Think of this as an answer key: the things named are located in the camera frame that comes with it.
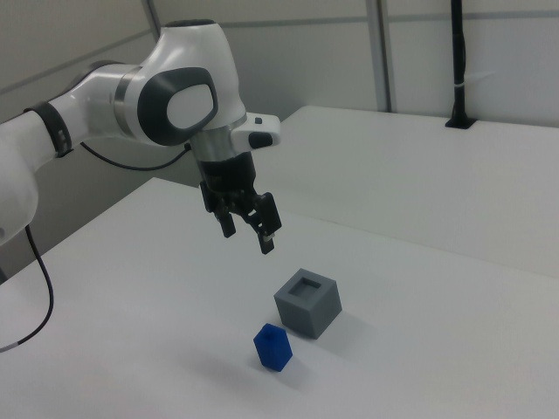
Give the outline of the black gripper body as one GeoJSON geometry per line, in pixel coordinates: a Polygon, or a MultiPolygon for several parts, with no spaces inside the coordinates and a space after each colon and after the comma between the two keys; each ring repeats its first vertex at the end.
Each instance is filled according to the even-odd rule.
{"type": "Polygon", "coordinates": [[[199,161],[200,189],[204,206],[210,213],[230,211],[248,214],[253,211],[256,170],[252,155],[242,153],[224,161],[199,161]]]}

